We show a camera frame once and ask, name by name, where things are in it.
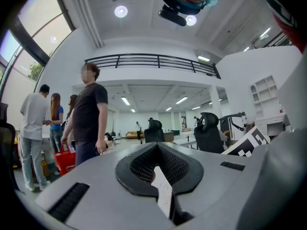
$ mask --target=hand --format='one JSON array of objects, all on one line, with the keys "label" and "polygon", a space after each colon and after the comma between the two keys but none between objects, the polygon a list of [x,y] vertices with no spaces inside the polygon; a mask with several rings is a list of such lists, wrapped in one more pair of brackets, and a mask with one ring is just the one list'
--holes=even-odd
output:
[{"label": "hand", "polygon": [[99,154],[103,154],[106,151],[106,142],[104,139],[98,139],[96,142],[96,147]]},{"label": "hand", "polygon": [[63,145],[67,145],[67,136],[63,135],[62,138],[61,138],[61,143]]}]

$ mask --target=long hair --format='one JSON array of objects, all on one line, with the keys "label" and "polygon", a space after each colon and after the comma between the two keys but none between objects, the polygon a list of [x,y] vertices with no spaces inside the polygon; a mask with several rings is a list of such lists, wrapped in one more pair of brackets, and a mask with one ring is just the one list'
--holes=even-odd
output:
[{"label": "long hair", "polygon": [[71,115],[72,110],[75,108],[77,97],[78,96],[76,94],[73,94],[73,95],[70,96],[71,102],[69,103],[69,112],[67,113],[66,119],[69,118],[69,116]]},{"label": "long hair", "polygon": [[59,103],[61,101],[61,96],[58,93],[54,93],[51,96],[51,119],[56,121],[59,111]]}]

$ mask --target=white shelving unit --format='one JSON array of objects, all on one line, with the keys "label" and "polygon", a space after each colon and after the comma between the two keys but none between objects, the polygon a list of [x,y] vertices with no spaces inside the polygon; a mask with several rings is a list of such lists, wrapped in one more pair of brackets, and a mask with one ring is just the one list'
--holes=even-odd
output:
[{"label": "white shelving unit", "polygon": [[256,117],[263,118],[263,103],[277,99],[277,87],[273,76],[259,80],[250,87],[256,109]]}]

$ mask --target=sneaker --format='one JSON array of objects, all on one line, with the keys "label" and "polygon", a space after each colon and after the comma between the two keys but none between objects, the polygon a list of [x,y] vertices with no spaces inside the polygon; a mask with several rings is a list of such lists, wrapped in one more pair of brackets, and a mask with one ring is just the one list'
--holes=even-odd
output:
[{"label": "sneaker", "polygon": [[47,181],[47,185],[46,186],[40,186],[39,190],[44,191],[46,187],[48,187],[51,184],[50,181]]},{"label": "sneaker", "polygon": [[26,189],[28,189],[30,192],[34,192],[35,188],[34,187],[30,187],[27,184],[25,185]]}]

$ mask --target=red basket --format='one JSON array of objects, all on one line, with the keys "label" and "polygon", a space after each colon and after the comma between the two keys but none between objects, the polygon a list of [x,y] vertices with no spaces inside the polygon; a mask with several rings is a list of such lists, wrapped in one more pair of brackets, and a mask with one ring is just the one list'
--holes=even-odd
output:
[{"label": "red basket", "polygon": [[76,153],[71,153],[69,148],[64,151],[63,145],[61,146],[60,152],[54,153],[54,159],[58,165],[61,175],[65,175],[67,172],[71,171],[76,165]]}]

